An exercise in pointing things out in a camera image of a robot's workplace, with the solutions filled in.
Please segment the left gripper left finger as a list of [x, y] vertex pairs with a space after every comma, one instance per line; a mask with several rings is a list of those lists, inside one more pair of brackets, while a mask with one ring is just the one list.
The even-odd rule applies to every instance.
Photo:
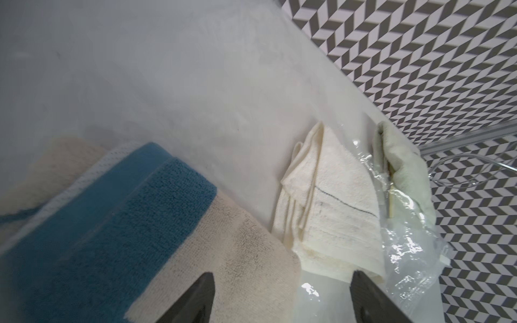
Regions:
[[215, 297], [213, 273], [205, 272], [157, 323], [209, 323]]

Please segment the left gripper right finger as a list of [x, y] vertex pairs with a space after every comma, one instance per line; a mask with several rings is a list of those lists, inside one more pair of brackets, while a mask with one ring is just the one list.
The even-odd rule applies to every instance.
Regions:
[[354, 271], [350, 293], [358, 323], [412, 323], [363, 271]]

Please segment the clear plastic vacuum bag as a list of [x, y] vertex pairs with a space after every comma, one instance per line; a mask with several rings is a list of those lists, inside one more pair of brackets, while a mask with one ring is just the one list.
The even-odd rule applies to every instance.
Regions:
[[[366, 154], [358, 150], [349, 152], [369, 171], [378, 197], [386, 278], [377, 284], [405, 315], [410, 316], [449, 265], [450, 247], [436, 226], [430, 228], [413, 215], [390, 218], [388, 187], [391, 181], [389, 176], [376, 171], [373, 148]], [[332, 280], [339, 287], [351, 284]]]

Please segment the white towel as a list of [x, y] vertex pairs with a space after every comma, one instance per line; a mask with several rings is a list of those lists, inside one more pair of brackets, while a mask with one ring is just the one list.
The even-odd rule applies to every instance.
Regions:
[[376, 283], [386, 278], [370, 173], [322, 122], [295, 145], [271, 232], [297, 254], [303, 271], [345, 283], [354, 271]]

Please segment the blue and beige towel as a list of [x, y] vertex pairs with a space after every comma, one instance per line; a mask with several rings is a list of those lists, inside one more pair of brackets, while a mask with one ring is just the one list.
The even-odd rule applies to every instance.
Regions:
[[2, 322], [157, 322], [205, 272], [209, 322], [290, 322], [300, 270], [156, 143], [65, 139], [1, 199]]

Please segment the pale green folded towel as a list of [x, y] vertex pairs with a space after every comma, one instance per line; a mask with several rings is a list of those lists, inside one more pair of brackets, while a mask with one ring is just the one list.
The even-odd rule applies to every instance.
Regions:
[[387, 122], [377, 125], [372, 148], [376, 171], [391, 181], [389, 217], [413, 215], [426, 226], [435, 227], [436, 211], [425, 161], [405, 145], [397, 129]]

